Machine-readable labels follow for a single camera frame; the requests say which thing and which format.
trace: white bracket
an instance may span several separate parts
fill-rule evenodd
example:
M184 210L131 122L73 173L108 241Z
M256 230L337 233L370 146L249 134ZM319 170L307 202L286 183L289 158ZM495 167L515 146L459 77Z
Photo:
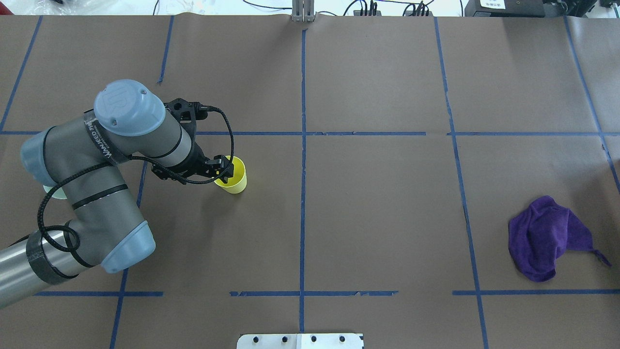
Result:
M364 349L359 333L243 335L237 349Z
M293 21L314 22L314 0L293 0Z

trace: gray robotic arm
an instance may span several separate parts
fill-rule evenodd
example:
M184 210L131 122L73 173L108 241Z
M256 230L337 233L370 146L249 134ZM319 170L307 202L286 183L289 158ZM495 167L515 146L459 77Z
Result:
M110 83L82 118L26 141L26 170L53 188L38 212L39 230L0 251L0 308L95 265L116 273L149 256L155 250L153 235L116 165L145 160L161 179L226 182L233 175L232 162L222 155L205 157L194 140L196 120L209 111L224 117L233 158L233 133L221 110L183 99L164 104L133 80ZM192 175L211 179L187 179ZM45 227L43 210L60 187L77 219Z

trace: purple towel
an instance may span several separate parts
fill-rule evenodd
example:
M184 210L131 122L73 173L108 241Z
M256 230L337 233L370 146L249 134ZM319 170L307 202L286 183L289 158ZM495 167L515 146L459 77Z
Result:
M550 196L532 202L508 224L508 250L516 267L537 283L556 275L556 259L566 249L589 251L608 266L611 263L593 248L592 234L568 208Z

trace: white mounting plate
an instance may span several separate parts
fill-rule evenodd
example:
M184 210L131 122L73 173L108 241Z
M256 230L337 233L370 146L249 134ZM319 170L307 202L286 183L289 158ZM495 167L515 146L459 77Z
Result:
M363 337L364 335L358 333L243 335L237 341L237 349L364 349Z

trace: light blue joint cap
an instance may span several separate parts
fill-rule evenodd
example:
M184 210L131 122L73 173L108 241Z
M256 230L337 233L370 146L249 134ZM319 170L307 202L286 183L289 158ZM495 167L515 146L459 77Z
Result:
M101 262L105 271L114 274L145 259L155 251L155 240L146 221L131 231Z
M164 103L143 84L116 80L97 94L95 116L113 134L142 136L158 128L166 118Z
M56 186L56 182L51 178L47 168L45 167L45 158L43 152L45 151L45 137L51 130L46 129L34 137L28 139L22 145L20 156L22 158L22 165L39 183L44 186L53 187Z

